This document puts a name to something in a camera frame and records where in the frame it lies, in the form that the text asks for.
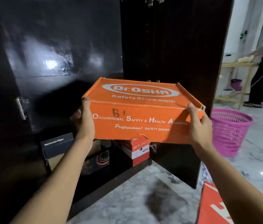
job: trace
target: marble floor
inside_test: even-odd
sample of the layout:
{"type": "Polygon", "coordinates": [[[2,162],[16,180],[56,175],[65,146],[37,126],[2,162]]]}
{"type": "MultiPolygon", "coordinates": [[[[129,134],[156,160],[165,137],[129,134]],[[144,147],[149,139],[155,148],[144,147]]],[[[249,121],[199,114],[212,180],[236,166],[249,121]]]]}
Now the marble floor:
{"type": "MultiPolygon", "coordinates": [[[[221,102],[215,108],[230,108],[221,102]]],[[[263,193],[263,109],[242,107],[253,117],[237,156],[226,158],[246,179],[263,193]]],[[[194,224],[201,196],[201,184],[192,189],[172,181],[167,170],[156,163],[98,200],[68,224],[183,223],[194,224]]]]}

